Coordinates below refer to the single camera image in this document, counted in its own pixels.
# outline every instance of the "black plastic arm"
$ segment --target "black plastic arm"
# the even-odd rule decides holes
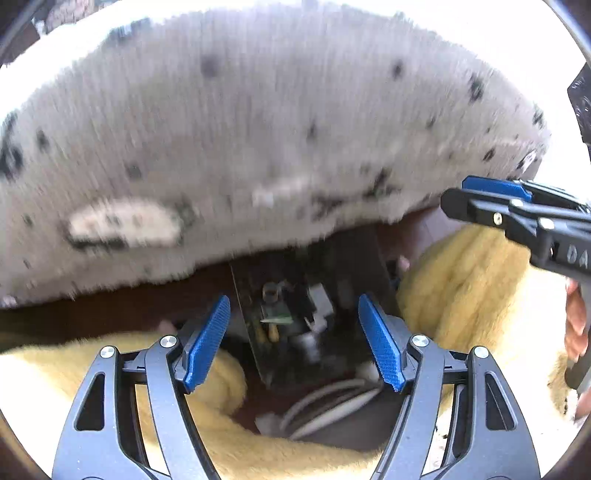
[[[121,355],[96,356],[68,414],[53,465],[53,480],[163,480],[147,465],[135,387],[122,378]]]
[[[461,410],[466,409],[467,423],[464,428],[452,429],[443,467],[423,478],[540,478],[530,432],[495,360],[490,355],[480,358],[472,349],[467,366],[469,382],[459,394],[456,390],[454,399],[454,416],[461,416]],[[459,459],[452,461],[462,449]]]
[[[408,352],[418,362],[417,376],[372,480],[418,479],[429,453],[441,399],[443,350],[431,341],[417,347],[409,340]]]
[[[180,343],[165,348],[156,342],[145,356],[148,395],[164,461],[174,480],[217,480],[219,475],[197,433],[171,364]]]

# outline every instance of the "finger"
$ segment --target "finger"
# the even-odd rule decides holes
[[[570,295],[579,288],[579,283],[574,281],[572,278],[566,279],[566,294]]]
[[[158,333],[160,335],[176,335],[177,329],[169,320],[160,320],[160,323],[157,327]]]
[[[580,397],[577,402],[577,411],[574,418],[580,419],[591,413],[591,390],[587,390]]]
[[[577,335],[572,326],[567,324],[566,326],[566,335],[564,336],[564,345],[567,348],[570,348],[575,351],[577,357],[579,355],[584,355],[587,351],[587,347],[589,346],[589,339],[587,335]]]
[[[580,292],[575,292],[566,299],[566,319],[577,335],[581,335],[587,323],[587,308]]]
[[[569,357],[569,360],[577,362],[579,360],[579,353],[566,343],[566,339],[564,340],[564,347],[566,349],[566,356]]]

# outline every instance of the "furry cushion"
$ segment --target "furry cushion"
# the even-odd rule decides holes
[[[271,3],[122,0],[0,70],[4,306],[179,278],[394,222],[468,174],[537,171],[541,109],[474,53],[392,6]]]
[[[528,422],[542,472],[577,432],[576,394],[563,379],[564,278],[528,266],[528,252],[501,232],[470,226],[433,246],[407,273],[398,296],[410,328],[440,345],[488,346]],[[59,435],[86,369],[103,345],[146,348],[155,333],[130,333],[0,356],[0,409],[31,456],[49,473]],[[30,385],[35,385],[32,394]],[[219,352],[207,381],[187,397],[205,447],[224,480],[370,478],[379,458],[255,435],[229,417],[246,391],[240,366]],[[165,471],[145,391],[138,398],[153,467]],[[438,467],[450,421],[443,398],[426,470]]]

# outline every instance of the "black clamp jaw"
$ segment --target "black clamp jaw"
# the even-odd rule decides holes
[[[359,320],[382,377],[405,394],[398,421],[372,480],[526,480],[540,478],[530,431],[491,353],[444,350],[369,296]],[[421,476],[433,438],[442,385],[454,385],[452,421],[438,470]]]
[[[358,313],[384,381],[405,395],[372,480],[540,478],[523,415],[486,348],[469,354],[444,350],[424,335],[411,335],[402,319],[386,315],[367,295],[359,299]],[[52,478],[219,479],[184,395],[205,380],[229,316],[228,298],[222,297],[204,326],[188,322],[177,336],[138,352],[102,348],[70,409]],[[136,384],[148,387],[170,476],[148,464]],[[444,384],[455,385],[447,447],[441,468],[421,476]]]
[[[150,348],[100,350],[61,433],[53,480],[219,479],[184,395],[205,381],[230,319],[223,296],[203,324],[187,322]],[[139,426],[135,385],[148,387],[158,441],[170,476],[150,468]]]
[[[591,208],[564,190],[533,182],[468,177],[462,188],[441,197],[441,208],[453,219],[505,231],[505,236],[531,252],[538,268],[577,280],[591,325]],[[591,349],[565,374],[580,393],[591,386]]]

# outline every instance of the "white cable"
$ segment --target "white cable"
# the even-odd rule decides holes
[[[337,405],[335,408],[325,411],[323,414],[318,415],[315,419],[310,420],[304,426],[292,433],[290,435],[290,440],[299,440],[302,437],[310,435],[328,425],[344,419],[353,412],[356,412],[363,406],[367,405],[381,391],[381,387],[374,388],[373,390],[357,395],[356,397]]]
[[[285,412],[283,418],[281,419],[281,423],[279,424],[279,429],[284,432],[290,422],[294,419],[294,417],[304,410],[308,405],[314,403],[315,401],[321,399],[326,395],[330,395],[331,393],[338,392],[340,390],[347,390],[349,388],[356,388],[356,387],[363,387],[367,384],[367,381],[363,378],[353,378],[351,380],[343,380],[341,382],[336,382],[326,387],[319,388],[318,390],[313,391],[311,394],[306,395],[304,398],[299,400],[298,402],[294,403],[289,410]]]

